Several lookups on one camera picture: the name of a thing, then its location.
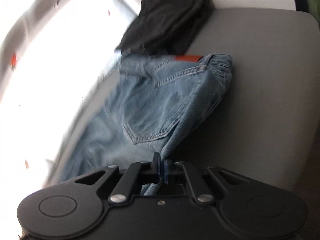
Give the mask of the folded black garment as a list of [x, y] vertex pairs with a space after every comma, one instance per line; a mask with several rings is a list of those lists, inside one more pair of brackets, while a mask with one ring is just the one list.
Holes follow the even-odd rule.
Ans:
[[116, 50], [122, 54], [184, 54], [214, 10], [212, 0], [142, 0], [139, 15]]

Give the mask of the blue denim jeans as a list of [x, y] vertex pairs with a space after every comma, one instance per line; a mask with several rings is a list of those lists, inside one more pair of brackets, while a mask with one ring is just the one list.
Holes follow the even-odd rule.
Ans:
[[107, 165], [165, 159], [202, 123], [232, 81], [232, 58], [208, 54], [196, 61], [174, 56], [127, 55], [120, 78], [101, 110], [89, 121], [60, 180]]

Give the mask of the white printed carrot curtain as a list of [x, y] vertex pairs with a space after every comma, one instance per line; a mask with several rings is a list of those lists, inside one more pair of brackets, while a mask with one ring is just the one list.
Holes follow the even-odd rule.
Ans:
[[135, 17], [123, 0], [1, 0], [1, 170], [39, 189]]

